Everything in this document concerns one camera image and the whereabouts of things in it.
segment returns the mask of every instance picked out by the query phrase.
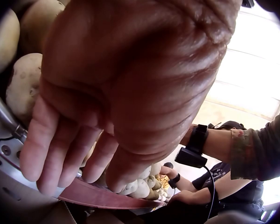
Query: black cable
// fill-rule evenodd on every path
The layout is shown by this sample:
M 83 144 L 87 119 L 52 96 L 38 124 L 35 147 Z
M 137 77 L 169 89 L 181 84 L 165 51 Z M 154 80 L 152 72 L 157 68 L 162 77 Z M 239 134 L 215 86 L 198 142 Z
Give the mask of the black cable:
M 210 174 L 210 178 L 211 178 L 211 180 L 212 180 L 212 183 L 213 183 L 213 187 L 214 187 L 214 192 L 213 192 L 213 198 L 212 198 L 212 200 L 211 200 L 211 205 L 210 205 L 210 213 L 211 213 L 211 211 L 212 211 L 212 207 L 213 207 L 213 203 L 214 203 L 214 197 L 215 197 L 215 182 L 214 182 L 214 178 L 213 178 L 213 175 L 212 175 L 212 173 L 211 173 L 211 171 L 206 167 L 206 166 L 203 166 L 206 170 L 207 170 L 207 172 Z

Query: hand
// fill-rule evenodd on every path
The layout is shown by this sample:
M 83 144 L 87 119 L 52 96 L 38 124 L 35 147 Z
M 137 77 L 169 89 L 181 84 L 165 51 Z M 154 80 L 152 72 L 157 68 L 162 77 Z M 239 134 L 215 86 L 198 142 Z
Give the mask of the hand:
M 169 167 L 162 166 L 160 170 L 160 178 L 163 178 L 165 175 L 167 175 L 170 179 L 173 179 L 176 177 L 177 171 Z
M 181 191 L 181 192 L 173 195 L 168 204 L 172 203 L 173 201 L 181 201 L 185 204 L 193 205 L 194 204 L 194 195 L 195 195 L 195 193 L 193 193 L 191 191 Z
M 44 47 L 23 175 L 45 194 L 68 186 L 102 130 L 86 182 L 110 162 L 107 185 L 120 192 L 167 157 L 215 80 L 240 4 L 71 1 Z

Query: sleeve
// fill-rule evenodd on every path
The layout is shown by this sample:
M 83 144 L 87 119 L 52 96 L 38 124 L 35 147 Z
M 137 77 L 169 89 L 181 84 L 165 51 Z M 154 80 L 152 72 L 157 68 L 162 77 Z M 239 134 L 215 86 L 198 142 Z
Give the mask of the sleeve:
M 232 129 L 231 179 L 280 176 L 280 115 L 261 130 Z

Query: black cap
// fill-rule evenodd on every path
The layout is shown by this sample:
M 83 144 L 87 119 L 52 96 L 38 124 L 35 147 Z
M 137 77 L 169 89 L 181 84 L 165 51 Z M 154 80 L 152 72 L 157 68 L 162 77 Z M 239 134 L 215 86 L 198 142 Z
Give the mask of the black cap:
M 217 129 L 217 130 L 220 130 L 222 128 L 230 129 L 230 128 L 233 128 L 233 127 L 236 128 L 236 129 L 246 130 L 246 128 L 244 128 L 243 124 L 239 124 L 238 122 L 235 122 L 235 121 L 225 122 L 220 127 L 215 128 L 215 129 Z

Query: wrist strap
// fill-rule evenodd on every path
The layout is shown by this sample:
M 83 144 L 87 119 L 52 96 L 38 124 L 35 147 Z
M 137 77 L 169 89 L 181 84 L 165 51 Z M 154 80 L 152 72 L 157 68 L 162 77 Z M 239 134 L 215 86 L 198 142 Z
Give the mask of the wrist strap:
M 206 125 L 198 125 L 197 127 L 194 127 L 186 149 L 202 155 L 203 145 L 206 141 L 207 136 L 208 131 Z
M 174 189 L 174 188 L 177 187 L 177 186 L 176 186 L 176 183 L 179 182 L 179 180 L 180 180 L 180 175 L 177 174 L 176 177 L 174 177 L 173 179 L 170 179 L 170 180 L 168 181 L 168 184 L 170 185 L 171 188 Z

